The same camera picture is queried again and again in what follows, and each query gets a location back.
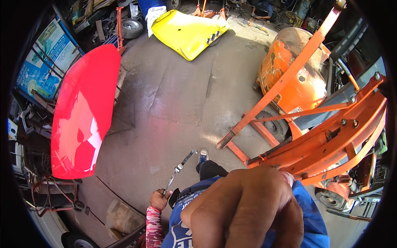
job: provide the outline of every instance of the wrench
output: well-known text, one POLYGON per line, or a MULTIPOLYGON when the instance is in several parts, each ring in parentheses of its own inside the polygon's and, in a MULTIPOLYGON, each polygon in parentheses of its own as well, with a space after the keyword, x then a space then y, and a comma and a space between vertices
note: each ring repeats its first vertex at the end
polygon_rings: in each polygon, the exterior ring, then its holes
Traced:
POLYGON ((168 187, 171 185, 173 179, 175 178, 175 175, 177 172, 180 172, 183 169, 184 164, 186 161, 193 155, 193 153, 198 153, 196 149, 192 149, 192 151, 185 157, 185 159, 182 161, 182 163, 178 164, 177 167, 174 168, 174 174, 171 176, 170 181, 168 182, 168 185, 166 189, 164 190, 163 196, 166 195, 168 187))

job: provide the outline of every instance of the arm sleeve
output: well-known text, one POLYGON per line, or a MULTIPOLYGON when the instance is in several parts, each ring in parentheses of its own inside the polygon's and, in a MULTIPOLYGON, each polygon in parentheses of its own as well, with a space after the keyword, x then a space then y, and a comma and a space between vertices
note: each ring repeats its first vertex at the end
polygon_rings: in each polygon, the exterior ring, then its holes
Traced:
POLYGON ((146 247, 161 247, 165 237, 161 226, 161 210, 149 206, 146 210, 146 247))
POLYGON ((329 247, 327 228, 309 192, 300 181, 294 182, 292 192, 303 211, 304 237, 301 247, 329 247))

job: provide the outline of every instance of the blue shirt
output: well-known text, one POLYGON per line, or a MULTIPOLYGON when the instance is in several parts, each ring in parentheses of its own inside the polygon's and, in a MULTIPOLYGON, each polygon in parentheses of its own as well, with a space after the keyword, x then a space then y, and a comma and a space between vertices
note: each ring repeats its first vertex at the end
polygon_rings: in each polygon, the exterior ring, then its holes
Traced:
MULTIPOLYGON (((220 177, 213 177, 207 180, 203 180, 196 183, 194 186, 212 185, 220 177)), ((162 248, 192 248, 192 232, 190 229, 181 221, 181 211, 198 195, 203 193, 205 189, 198 190, 181 200, 179 200, 175 208, 172 210, 170 217, 170 230, 166 235, 162 248)), ((303 210, 303 223, 304 223, 304 236, 301 247, 303 248, 314 248, 330 246, 330 237, 328 236, 327 229, 323 218, 321 217, 320 211, 314 203, 312 197, 307 192, 305 187, 300 181, 295 181, 292 186, 292 192, 298 204, 303 210)), ((275 232, 268 231, 263 248, 270 247, 275 239, 275 232)))
POLYGON ((262 11, 267 12, 268 16, 273 15, 273 6, 267 0, 263 2, 259 2, 259 7, 262 11))

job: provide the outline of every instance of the sneaker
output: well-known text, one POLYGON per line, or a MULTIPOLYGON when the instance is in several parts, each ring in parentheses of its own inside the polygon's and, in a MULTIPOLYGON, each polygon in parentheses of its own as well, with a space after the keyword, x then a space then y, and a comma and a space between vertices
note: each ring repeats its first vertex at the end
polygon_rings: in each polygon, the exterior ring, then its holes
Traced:
POLYGON ((198 164, 204 163, 208 160, 208 151, 206 149, 201 149, 200 155, 198 156, 198 164))

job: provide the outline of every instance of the yellow car hood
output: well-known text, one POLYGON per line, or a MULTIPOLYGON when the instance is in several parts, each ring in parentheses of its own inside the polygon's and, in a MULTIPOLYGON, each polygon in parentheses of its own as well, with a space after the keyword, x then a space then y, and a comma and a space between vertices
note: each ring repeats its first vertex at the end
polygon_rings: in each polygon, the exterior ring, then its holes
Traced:
POLYGON ((220 31, 222 35, 229 27, 223 18, 209 19, 170 10, 153 22, 152 31, 161 42, 192 61, 209 46, 206 40, 212 34, 220 31))

